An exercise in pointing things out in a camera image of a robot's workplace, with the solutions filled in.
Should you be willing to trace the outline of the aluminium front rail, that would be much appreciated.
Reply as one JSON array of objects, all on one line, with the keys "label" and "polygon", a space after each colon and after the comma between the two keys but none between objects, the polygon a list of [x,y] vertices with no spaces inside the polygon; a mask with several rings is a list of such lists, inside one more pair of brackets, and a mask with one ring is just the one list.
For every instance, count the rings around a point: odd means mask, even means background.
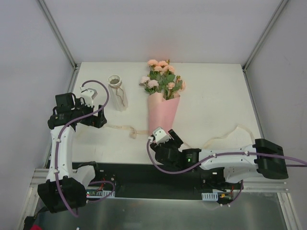
[{"label": "aluminium front rail", "polygon": [[30,187],[37,187],[39,184],[46,182],[49,169],[35,169]]}]

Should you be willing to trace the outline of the red black object corner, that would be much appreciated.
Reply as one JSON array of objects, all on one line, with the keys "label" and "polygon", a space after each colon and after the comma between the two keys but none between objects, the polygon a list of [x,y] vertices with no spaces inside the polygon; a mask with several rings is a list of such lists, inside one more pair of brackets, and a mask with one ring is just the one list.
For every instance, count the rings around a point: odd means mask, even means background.
[{"label": "red black object corner", "polygon": [[42,213],[47,212],[47,210],[40,210],[33,216],[27,216],[24,220],[23,230],[41,230],[42,228],[35,224],[36,219]]}]

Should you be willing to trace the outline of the left aluminium frame post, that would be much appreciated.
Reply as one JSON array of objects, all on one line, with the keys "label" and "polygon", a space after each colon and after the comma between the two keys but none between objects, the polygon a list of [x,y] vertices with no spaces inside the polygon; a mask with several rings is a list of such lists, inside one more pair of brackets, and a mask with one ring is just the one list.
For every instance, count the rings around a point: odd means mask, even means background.
[{"label": "left aluminium frame post", "polygon": [[71,67],[75,70],[78,67],[78,63],[76,62],[75,58],[73,57],[69,47],[67,46],[67,43],[64,40],[64,37],[62,36],[59,27],[46,3],[45,0],[36,0],[38,6],[40,7],[55,39],[57,40],[60,48],[64,52],[64,55],[66,56],[67,60],[69,61]]}]

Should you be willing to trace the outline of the pink flower bunch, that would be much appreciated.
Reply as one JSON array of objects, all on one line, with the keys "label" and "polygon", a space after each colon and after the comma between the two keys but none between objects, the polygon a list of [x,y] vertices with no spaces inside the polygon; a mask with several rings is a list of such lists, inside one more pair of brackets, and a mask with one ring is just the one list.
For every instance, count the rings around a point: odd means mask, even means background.
[{"label": "pink flower bunch", "polygon": [[149,74],[143,76],[139,85],[150,95],[161,93],[165,100],[179,97],[179,92],[186,87],[181,76],[175,74],[175,69],[170,65],[170,60],[157,61],[150,59],[147,62]]}]

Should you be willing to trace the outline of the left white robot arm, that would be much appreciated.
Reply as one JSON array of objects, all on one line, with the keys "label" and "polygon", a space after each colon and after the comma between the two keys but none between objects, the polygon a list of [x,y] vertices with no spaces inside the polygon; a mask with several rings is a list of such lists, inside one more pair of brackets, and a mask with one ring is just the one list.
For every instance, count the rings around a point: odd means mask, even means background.
[{"label": "left white robot arm", "polygon": [[38,185],[37,192],[50,213],[78,209],[86,204],[86,187],[97,186],[101,174],[94,161],[82,163],[76,172],[72,169],[72,144],[78,124],[101,128],[107,123],[103,106],[94,115],[97,91],[82,89],[77,98],[74,93],[55,96],[56,106],[47,124],[51,133],[51,160],[46,181]]}]

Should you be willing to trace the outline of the white ribbed ceramic vase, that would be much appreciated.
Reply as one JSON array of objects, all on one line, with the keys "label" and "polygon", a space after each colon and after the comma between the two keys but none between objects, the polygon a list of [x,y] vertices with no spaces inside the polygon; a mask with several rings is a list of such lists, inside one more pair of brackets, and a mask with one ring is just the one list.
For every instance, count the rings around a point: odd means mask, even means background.
[{"label": "white ribbed ceramic vase", "polygon": [[128,99],[121,77],[111,75],[108,78],[108,88],[115,109],[120,112],[125,111],[128,108]]}]

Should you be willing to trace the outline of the cream printed ribbon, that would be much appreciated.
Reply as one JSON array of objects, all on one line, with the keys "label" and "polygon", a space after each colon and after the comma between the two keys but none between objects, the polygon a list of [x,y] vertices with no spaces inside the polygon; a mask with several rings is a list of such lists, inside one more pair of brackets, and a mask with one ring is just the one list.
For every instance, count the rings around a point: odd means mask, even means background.
[{"label": "cream printed ribbon", "polygon": [[[149,133],[148,130],[136,130],[132,126],[118,126],[118,125],[107,124],[106,127],[112,128],[112,129],[117,129],[117,130],[129,131],[129,137],[132,138],[132,139],[135,139],[137,137],[137,135],[148,135],[148,133]],[[203,145],[203,148],[207,149],[209,146],[211,146],[213,144],[213,142],[215,140],[222,140],[222,139],[228,138],[228,136],[230,136],[233,132],[235,132],[239,128],[244,130],[245,132],[247,132],[250,136],[252,143],[255,143],[255,137],[254,137],[253,133],[251,132],[251,130],[248,129],[244,125],[238,124],[233,130],[225,133],[224,135],[219,136],[219,137],[213,137],[213,138],[209,139],[208,141],[206,141],[205,144]]]}]

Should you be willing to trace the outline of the aluminium frame post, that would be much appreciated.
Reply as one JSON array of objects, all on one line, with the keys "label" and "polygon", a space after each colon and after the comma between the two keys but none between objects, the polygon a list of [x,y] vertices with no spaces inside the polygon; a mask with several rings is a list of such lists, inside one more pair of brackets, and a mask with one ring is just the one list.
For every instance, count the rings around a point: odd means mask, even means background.
[{"label": "aluminium frame post", "polygon": [[257,53],[260,51],[262,45],[264,44],[265,40],[269,36],[271,30],[277,23],[279,17],[281,16],[282,12],[284,11],[285,7],[288,5],[290,1],[289,0],[281,0],[274,10],[272,16],[270,17],[269,21],[267,22],[266,26],[264,27],[261,35],[259,36],[256,44],[254,45],[251,53],[249,54],[246,62],[242,66],[242,70],[245,73],[249,66],[251,65],[252,61],[254,60]]},{"label": "aluminium frame post", "polygon": [[64,37],[62,36],[59,27],[46,3],[45,0],[36,0],[38,6],[40,7],[55,39],[57,40],[60,48],[64,52],[64,55],[66,56],[67,60],[69,61],[71,67],[75,70],[78,67],[78,63],[76,62],[75,58],[73,57],[69,47],[67,46],[67,43],[64,40]]}]

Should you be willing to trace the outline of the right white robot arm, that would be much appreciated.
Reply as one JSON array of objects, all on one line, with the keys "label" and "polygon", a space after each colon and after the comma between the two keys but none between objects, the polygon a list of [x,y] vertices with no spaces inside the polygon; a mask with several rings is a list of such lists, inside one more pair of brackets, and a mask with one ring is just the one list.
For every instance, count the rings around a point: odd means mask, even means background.
[{"label": "right white robot arm", "polygon": [[201,172],[221,170],[216,184],[227,189],[247,178],[264,177],[271,180],[288,178],[283,148],[259,138],[254,144],[237,149],[214,150],[190,148],[181,150],[183,141],[173,131],[157,128],[148,138],[147,151],[152,164],[163,173],[183,174],[199,169]]}]

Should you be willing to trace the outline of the pink wrapping paper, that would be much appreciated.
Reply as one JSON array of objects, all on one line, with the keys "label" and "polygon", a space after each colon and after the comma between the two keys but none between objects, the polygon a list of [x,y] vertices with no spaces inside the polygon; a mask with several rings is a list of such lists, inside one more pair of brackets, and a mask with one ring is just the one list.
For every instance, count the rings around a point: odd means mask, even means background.
[{"label": "pink wrapping paper", "polygon": [[148,96],[148,123],[149,134],[161,127],[165,132],[172,129],[176,116],[177,107],[180,101],[180,95],[169,100],[164,98],[162,93],[155,92]]}]

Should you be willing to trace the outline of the right aluminium frame post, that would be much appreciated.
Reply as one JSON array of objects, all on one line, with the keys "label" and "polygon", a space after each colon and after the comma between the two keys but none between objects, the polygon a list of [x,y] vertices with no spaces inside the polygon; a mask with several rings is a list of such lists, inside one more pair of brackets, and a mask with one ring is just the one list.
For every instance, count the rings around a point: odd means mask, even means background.
[{"label": "right aluminium frame post", "polygon": [[259,36],[256,44],[254,45],[251,53],[249,54],[246,62],[242,66],[242,70],[245,73],[249,66],[251,65],[252,61],[254,60],[257,53],[260,51],[262,45],[264,44],[265,40],[269,36],[271,30],[277,23],[279,17],[281,16],[282,12],[284,11],[285,7],[288,5],[290,1],[289,0],[281,0],[274,10],[272,16],[270,17],[269,21],[267,22],[266,26],[264,27],[261,35]]}]

